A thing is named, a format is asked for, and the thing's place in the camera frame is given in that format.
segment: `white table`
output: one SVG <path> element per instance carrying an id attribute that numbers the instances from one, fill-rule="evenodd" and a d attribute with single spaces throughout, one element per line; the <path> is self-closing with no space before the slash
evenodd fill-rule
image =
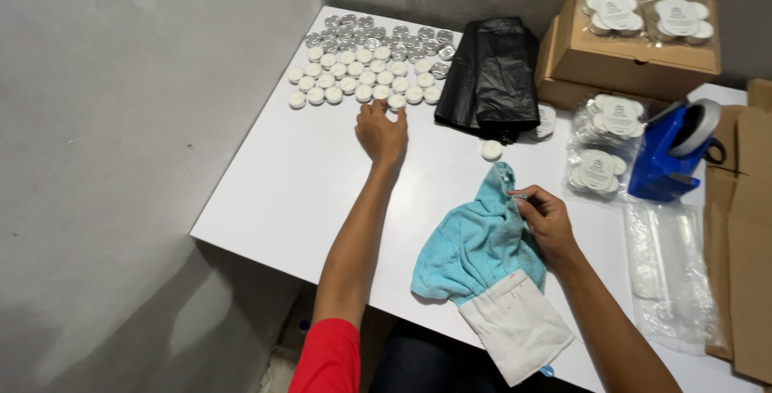
<path id="1" fill-rule="evenodd" d="M 345 13 L 350 12 L 324 7 L 311 30 L 320 31 L 328 15 Z M 412 33 L 421 26 L 380 16 L 374 19 L 389 33 L 398 24 L 408 25 Z M 456 33 L 455 43 L 459 41 Z M 287 68 L 308 64 L 306 53 L 301 44 Z M 411 66 L 409 71 L 414 83 Z M 370 160 L 353 134 L 359 111 L 353 97 L 336 106 L 292 110 L 286 100 L 294 90 L 296 86 L 285 77 L 279 80 L 191 235 L 318 283 L 327 251 L 367 178 Z M 693 95 L 725 104 L 745 102 L 744 92 L 711 85 Z M 452 302 L 424 304 L 410 292 L 421 247 L 450 209 L 474 198 L 491 166 L 480 157 L 480 140 L 436 125 L 434 110 L 426 103 L 408 107 L 408 155 L 391 196 L 370 304 L 481 347 Z M 538 183 L 561 193 L 569 128 L 569 114 L 559 111 L 551 140 L 505 147 L 502 160 L 514 169 L 517 187 Z M 699 203 L 699 193 L 692 199 Z M 570 202 L 568 210 L 587 258 L 632 317 L 622 216 L 586 203 Z M 546 298 L 579 339 L 552 363 L 556 376 L 603 391 L 565 295 L 552 275 L 546 282 Z M 724 361 L 677 354 L 656 345 L 655 349 L 687 391 L 760 391 L 733 377 Z"/>

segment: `dark pants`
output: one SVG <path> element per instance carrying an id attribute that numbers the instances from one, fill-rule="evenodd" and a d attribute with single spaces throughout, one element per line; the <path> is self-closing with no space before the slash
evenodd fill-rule
<path id="1" fill-rule="evenodd" d="M 588 391 L 537 372 L 510 388 L 485 350 L 400 320 L 391 330 L 370 393 L 572 393 Z"/>

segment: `hand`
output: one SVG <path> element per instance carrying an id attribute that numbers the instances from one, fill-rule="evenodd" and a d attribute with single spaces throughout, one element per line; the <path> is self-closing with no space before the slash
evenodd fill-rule
<path id="1" fill-rule="evenodd" d="M 376 168 L 399 168 L 408 148 L 408 116 L 404 106 L 399 109 L 397 121 L 386 118 L 388 103 L 376 99 L 372 105 L 364 104 L 357 115 L 357 127 L 353 130 L 364 151 Z"/>
<path id="2" fill-rule="evenodd" d="M 515 197 L 517 210 L 528 221 L 528 227 L 542 255 L 559 273 L 566 265 L 584 257 L 571 231 L 566 204 L 538 185 L 524 190 L 507 191 L 508 195 L 526 194 L 528 200 Z"/>

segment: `black plastic bag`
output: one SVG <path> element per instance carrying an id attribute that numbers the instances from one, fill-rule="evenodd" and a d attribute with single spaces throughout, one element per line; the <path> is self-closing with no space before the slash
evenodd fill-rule
<path id="1" fill-rule="evenodd" d="M 539 42 L 518 17 L 469 22 L 456 49 L 435 120 L 504 144 L 535 129 Z"/>

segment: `blue towel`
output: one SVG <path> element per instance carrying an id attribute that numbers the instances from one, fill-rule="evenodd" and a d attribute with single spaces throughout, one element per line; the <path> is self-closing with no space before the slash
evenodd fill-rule
<path id="1" fill-rule="evenodd" d="M 475 200 L 449 211 L 429 236 L 415 263 L 411 291 L 460 307 L 522 269 L 544 293 L 544 262 L 515 200 L 506 194 L 514 186 L 509 164 L 493 164 Z"/>

